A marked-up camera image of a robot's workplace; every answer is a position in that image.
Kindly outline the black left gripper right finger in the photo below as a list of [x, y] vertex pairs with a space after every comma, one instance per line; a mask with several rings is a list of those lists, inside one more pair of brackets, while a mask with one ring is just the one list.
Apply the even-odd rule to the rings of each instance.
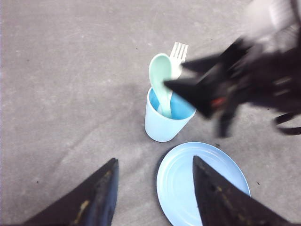
[[290, 226], [292, 224], [242, 192], [200, 157], [193, 157], [192, 170], [202, 225]]

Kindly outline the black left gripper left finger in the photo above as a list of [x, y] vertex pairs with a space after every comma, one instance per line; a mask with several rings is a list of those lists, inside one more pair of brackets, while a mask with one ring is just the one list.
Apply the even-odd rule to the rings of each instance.
[[110, 226], [119, 186], [119, 161], [110, 159], [24, 226]]

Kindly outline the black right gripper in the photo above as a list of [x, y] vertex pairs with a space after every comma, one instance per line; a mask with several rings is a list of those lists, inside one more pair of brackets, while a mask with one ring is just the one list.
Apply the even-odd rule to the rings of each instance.
[[[181, 64], [198, 77], [168, 80], [164, 85], [205, 118], [222, 109], [220, 137], [228, 137], [236, 111], [244, 103], [281, 112], [273, 120], [277, 130], [299, 135], [300, 127], [284, 128], [280, 124], [301, 113], [301, 33], [297, 32], [296, 45], [286, 51], [263, 53], [257, 45], [247, 55], [251, 47], [252, 41], [236, 39], [223, 52]], [[233, 90], [229, 91], [233, 80]]]

